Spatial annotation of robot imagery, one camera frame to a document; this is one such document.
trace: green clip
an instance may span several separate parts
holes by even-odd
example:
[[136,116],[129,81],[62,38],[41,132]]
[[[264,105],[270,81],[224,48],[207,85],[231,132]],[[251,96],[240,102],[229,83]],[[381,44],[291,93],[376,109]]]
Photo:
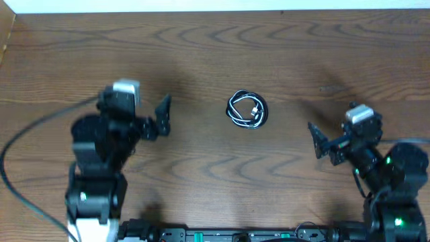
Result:
[[203,233],[194,233],[194,242],[203,242]]

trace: white wall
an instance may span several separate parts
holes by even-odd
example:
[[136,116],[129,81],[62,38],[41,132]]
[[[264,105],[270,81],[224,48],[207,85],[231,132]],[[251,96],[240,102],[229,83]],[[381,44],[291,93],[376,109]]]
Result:
[[430,8],[430,0],[4,0],[16,13]]

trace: wooden trim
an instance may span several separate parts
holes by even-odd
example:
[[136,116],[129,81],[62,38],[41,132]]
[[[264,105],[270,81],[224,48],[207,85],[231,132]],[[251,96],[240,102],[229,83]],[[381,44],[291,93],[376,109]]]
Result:
[[16,14],[0,0],[0,65],[7,48]]

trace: wooden table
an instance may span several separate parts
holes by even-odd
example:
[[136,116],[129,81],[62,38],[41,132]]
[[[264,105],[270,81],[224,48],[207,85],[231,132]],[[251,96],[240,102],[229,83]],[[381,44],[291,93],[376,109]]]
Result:
[[[356,100],[383,114],[385,138],[430,137],[430,11],[19,15],[0,69],[1,145],[121,77],[142,83],[139,114],[173,96],[171,135],[140,142],[124,168],[122,220],[268,228],[361,220],[351,166],[315,159],[307,121],[335,138]],[[241,88],[269,105],[259,130],[224,113]],[[95,111],[54,120],[7,155],[16,188],[62,221],[69,130]],[[429,221],[429,186],[419,202]],[[66,240],[3,184],[0,238]]]

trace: wooden surface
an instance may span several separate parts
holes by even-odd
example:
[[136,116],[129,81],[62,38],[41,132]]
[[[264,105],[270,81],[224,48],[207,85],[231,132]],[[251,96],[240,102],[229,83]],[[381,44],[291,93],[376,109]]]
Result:
[[[350,165],[315,159],[307,121],[334,138],[347,102],[357,100],[384,115],[385,138],[430,137],[426,10],[20,15],[6,57],[1,144],[121,77],[142,81],[141,114],[172,94],[171,135],[140,142],[124,168],[123,220],[190,227],[360,220],[363,199]],[[240,88],[267,100],[269,119],[259,130],[225,116]],[[32,131],[7,155],[16,188],[63,221],[74,159],[69,129],[94,111],[90,105]],[[419,202],[429,221],[429,186]],[[66,239],[3,184],[0,237]]]
[[0,64],[3,60],[3,53],[7,48],[7,41],[12,31],[14,20],[14,12],[12,12],[3,0],[0,0]]

